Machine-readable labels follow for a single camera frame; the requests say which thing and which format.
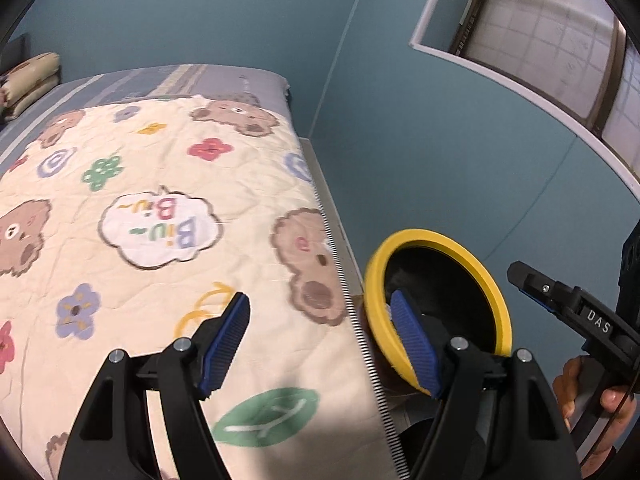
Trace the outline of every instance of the black and white striped trim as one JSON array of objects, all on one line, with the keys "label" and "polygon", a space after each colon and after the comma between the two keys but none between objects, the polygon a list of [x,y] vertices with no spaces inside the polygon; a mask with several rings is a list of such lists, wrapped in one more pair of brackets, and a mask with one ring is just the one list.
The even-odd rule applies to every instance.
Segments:
[{"label": "black and white striped trim", "polygon": [[335,267],[338,270],[338,277],[340,278],[340,286],[342,287],[344,303],[345,303],[345,306],[347,307],[347,312],[349,313],[351,326],[353,327],[353,331],[356,335],[358,346],[360,347],[360,351],[362,352],[364,364],[367,367],[367,372],[369,373],[369,379],[371,380],[371,384],[373,386],[373,392],[376,396],[378,411],[380,412],[380,417],[382,418],[382,425],[385,430],[386,442],[389,446],[389,451],[391,452],[391,460],[394,463],[394,466],[396,468],[396,474],[398,475],[399,480],[407,480],[409,478],[409,468],[404,458],[404,452],[402,452],[402,447],[400,445],[400,438],[398,437],[398,432],[396,431],[396,425],[394,424],[393,419],[391,418],[391,414],[389,413],[388,405],[386,403],[385,392],[382,388],[382,384],[380,383],[380,378],[378,377],[378,373],[376,372],[376,365],[373,362],[373,357],[370,352],[369,343],[367,342],[367,337],[365,336],[364,330],[360,325],[360,320],[358,319],[358,313],[356,312],[356,309],[353,306],[353,301],[351,301],[351,295],[347,287],[347,280],[344,277],[342,264],[338,259],[338,252],[335,247],[334,237],[331,234],[329,221],[326,217],[326,214],[324,213],[324,208],[322,207],[322,203],[320,202],[318,189],[316,188],[315,183],[312,183],[312,186],[314,188],[314,193],[316,194],[316,202],[318,202],[318,207],[322,214],[322,222],[324,223],[326,240],[329,245],[329,248],[331,249],[331,253],[334,256]]}]

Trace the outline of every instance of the pillow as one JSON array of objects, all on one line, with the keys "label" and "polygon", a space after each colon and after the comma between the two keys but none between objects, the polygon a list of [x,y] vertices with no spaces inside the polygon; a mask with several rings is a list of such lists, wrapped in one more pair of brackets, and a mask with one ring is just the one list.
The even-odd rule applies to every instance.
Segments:
[{"label": "pillow", "polygon": [[32,57],[2,76],[4,106],[9,108],[60,68],[60,56],[53,52]]},{"label": "pillow", "polygon": [[58,83],[60,83],[58,74],[50,75],[44,81],[40,81],[35,88],[18,99],[13,106],[5,110],[6,115],[4,117],[4,120],[13,121],[14,119],[16,119],[29,106],[40,99],[44,94],[49,92],[53,87],[57,86]]}]

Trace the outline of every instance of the yellow rim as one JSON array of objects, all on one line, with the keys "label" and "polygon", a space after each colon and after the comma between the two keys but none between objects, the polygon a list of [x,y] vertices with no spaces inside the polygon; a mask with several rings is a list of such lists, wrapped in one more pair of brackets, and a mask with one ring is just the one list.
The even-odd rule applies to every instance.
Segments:
[{"label": "yellow rim", "polygon": [[411,386],[426,394],[428,390],[420,387],[409,357],[389,319],[385,299],[385,270],[389,258],[396,251],[407,247],[428,247],[446,254],[471,274],[487,298],[494,313],[495,354],[511,354],[511,321],[507,305],[495,284],[494,279],[473,254],[455,241],[425,229],[406,229],[387,238],[378,248],[367,265],[364,283],[364,305],[367,319],[376,343],[396,372]]}]

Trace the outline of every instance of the cloud-shaped speech bubble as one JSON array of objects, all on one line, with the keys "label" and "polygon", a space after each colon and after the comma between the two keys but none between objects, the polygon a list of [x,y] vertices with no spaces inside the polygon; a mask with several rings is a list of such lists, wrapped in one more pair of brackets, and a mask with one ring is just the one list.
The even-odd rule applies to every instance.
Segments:
[{"label": "cloud-shaped speech bubble", "polygon": [[103,213],[98,233],[140,269],[188,262],[222,237],[222,223],[203,198],[180,192],[144,192],[118,197]]}]

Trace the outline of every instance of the mattress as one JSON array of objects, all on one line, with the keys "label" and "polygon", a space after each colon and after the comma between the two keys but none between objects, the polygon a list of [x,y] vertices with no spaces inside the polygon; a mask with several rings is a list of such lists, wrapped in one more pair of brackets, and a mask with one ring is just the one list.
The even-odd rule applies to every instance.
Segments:
[{"label": "mattress", "polygon": [[202,404],[232,478],[407,476],[286,90],[232,67],[111,73],[2,131],[0,416],[46,480],[112,349],[161,351],[236,291],[251,321]]}]

